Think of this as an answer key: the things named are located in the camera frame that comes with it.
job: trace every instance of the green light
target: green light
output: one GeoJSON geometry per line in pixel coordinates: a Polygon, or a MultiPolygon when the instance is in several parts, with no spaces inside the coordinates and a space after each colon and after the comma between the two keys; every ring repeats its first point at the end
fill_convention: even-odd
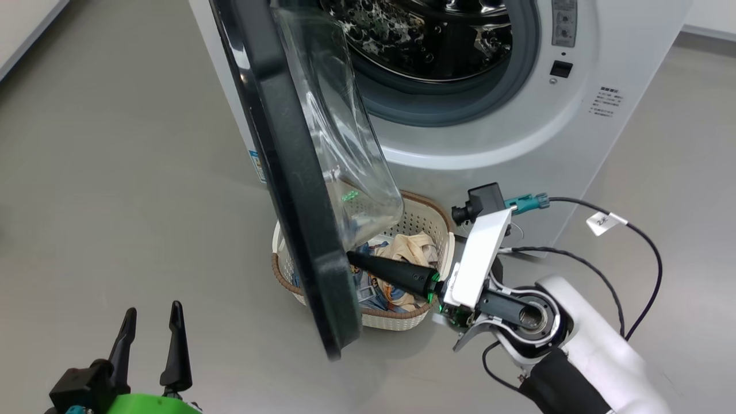
{"type": "Polygon", "coordinates": [[[355,198],[356,198],[357,196],[359,196],[359,195],[360,195],[360,193],[359,193],[359,192],[357,192],[357,191],[353,190],[353,191],[351,191],[351,192],[349,192],[349,193],[347,193],[347,194],[343,195],[343,196],[342,196],[342,201],[344,201],[344,202],[345,202],[345,201],[351,201],[351,200],[354,200],[354,199],[355,199],[355,198]]]}

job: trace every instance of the instruction label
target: instruction label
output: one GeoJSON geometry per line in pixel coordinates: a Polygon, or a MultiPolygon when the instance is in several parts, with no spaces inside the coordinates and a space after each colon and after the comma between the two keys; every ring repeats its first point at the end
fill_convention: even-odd
{"type": "Polygon", "coordinates": [[[248,150],[248,153],[250,154],[250,160],[253,161],[255,172],[258,173],[258,179],[261,180],[261,182],[265,184],[266,175],[263,173],[263,165],[261,164],[261,159],[258,157],[258,153],[256,151],[251,151],[251,150],[248,150]]]}
{"type": "Polygon", "coordinates": [[[613,118],[623,102],[623,94],[618,88],[601,86],[593,97],[589,113],[604,118],[613,118]]]}

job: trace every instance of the laundry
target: laundry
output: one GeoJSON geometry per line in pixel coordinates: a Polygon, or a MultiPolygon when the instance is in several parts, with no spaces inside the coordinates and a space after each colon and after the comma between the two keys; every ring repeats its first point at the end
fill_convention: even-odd
{"type": "MultiPolygon", "coordinates": [[[[398,234],[393,242],[379,245],[364,243],[355,249],[358,253],[401,260],[420,266],[436,267],[439,254],[432,238],[422,232],[414,236],[398,234]]],[[[360,307],[388,312],[406,313],[421,308],[425,301],[385,281],[351,266],[355,293],[360,307]]],[[[299,272],[294,269],[293,284],[300,286],[299,272]]]]}
{"type": "MultiPolygon", "coordinates": [[[[420,266],[436,267],[438,260],[437,247],[432,238],[422,232],[414,236],[398,234],[394,241],[373,252],[375,256],[392,260],[401,260],[420,266]]],[[[369,275],[375,296],[361,305],[372,309],[405,313],[417,310],[425,305],[425,301],[395,287],[373,275],[369,275]]]]}

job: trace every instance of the door glass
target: door glass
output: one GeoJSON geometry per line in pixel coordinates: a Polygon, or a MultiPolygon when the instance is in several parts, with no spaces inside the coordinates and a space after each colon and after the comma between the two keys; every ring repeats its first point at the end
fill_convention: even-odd
{"type": "Polygon", "coordinates": [[[342,28],[314,8],[273,9],[345,249],[394,225],[403,201],[355,86],[342,28]]]}

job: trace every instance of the gray floor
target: gray floor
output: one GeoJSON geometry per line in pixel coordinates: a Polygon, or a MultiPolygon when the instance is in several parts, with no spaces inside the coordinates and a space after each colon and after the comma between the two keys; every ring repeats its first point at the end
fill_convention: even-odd
{"type": "MultiPolygon", "coordinates": [[[[681,39],[587,195],[661,247],[667,279],[632,344],[675,413],[732,406],[735,105],[736,46],[681,39]]],[[[74,2],[0,84],[0,194],[5,412],[43,412],[66,368],[107,356],[128,306],[130,383],[159,393],[173,299],[194,371],[185,397],[206,413],[538,412],[485,376],[486,341],[453,354],[454,334],[431,323],[366,330],[327,362],[272,277],[270,200],[184,1],[74,2]]],[[[593,237],[585,213],[558,246],[610,276],[630,323],[654,260],[626,229],[593,237]]],[[[584,268],[543,263],[615,321],[584,268]]],[[[550,271],[506,265],[518,284],[550,271]]],[[[492,365],[513,378],[501,351],[492,365]]]]}

